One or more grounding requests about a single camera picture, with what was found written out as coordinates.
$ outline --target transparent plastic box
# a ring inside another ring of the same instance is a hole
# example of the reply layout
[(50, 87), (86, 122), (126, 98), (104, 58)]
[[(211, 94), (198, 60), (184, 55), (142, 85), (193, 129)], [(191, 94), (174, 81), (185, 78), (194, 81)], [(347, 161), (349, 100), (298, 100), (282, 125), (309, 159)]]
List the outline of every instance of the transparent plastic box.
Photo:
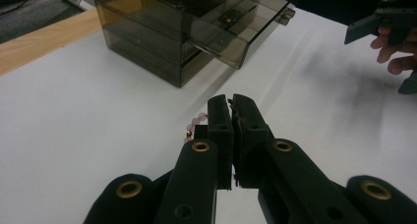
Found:
[(94, 0), (107, 46), (181, 87), (212, 58), (240, 69), (290, 0)]

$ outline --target human hand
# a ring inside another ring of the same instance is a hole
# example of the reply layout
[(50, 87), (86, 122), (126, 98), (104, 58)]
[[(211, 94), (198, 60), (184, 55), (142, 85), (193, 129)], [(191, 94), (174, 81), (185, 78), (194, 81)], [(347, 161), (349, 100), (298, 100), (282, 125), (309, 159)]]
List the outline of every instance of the human hand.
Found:
[(371, 42), (373, 49), (381, 48), (377, 58), (378, 63), (385, 63), (395, 52), (411, 53), (413, 55), (392, 59), (387, 69), (394, 75), (399, 75), (404, 70), (417, 69), (417, 28), (411, 30), (401, 45), (388, 45), (390, 28), (380, 27), (378, 32), (380, 36)]

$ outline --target white table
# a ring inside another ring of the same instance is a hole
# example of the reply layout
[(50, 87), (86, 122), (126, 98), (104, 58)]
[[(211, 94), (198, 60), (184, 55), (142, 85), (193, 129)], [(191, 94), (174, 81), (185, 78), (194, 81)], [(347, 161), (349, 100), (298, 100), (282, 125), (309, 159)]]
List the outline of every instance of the white table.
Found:
[[(258, 104), (333, 181), (379, 177), (417, 201), (417, 97), (376, 63), (371, 36), (297, 10), (239, 71), (210, 62), (176, 88), (108, 50), (101, 31), (0, 78), (0, 223), (82, 223), (114, 178), (173, 168), (215, 95)], [(257, 191), (219, 192), (216, 223), (265, 223)]]

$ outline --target cable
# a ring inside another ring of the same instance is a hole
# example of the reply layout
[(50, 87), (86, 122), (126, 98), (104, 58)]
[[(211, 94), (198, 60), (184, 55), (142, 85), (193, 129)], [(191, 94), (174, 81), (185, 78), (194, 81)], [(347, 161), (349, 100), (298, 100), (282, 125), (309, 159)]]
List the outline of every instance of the cable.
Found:
[(16, 11), (16, 10), (18, 10), (18, 9), (20, 9), (20, 8), (22, 8), (27, 2), (28, 2), (29, 0), (25, 0), (22, 4), (20, 4), (20, 5), (18, 5), (17, 7), (15, 7), (15, 8), (13, 8), (13, 9), (11, 9), (11, 10), (8, 10), (8, 11), (5, 11), (5, 12), (2, 12), (2, 13), (0, 13), (0, 16), (2, 16), (2, 15), (6, 15), (6, 14), (9, 14), (9, 13), (11, 13), (11, 12), (13, 12), (13, 11)]

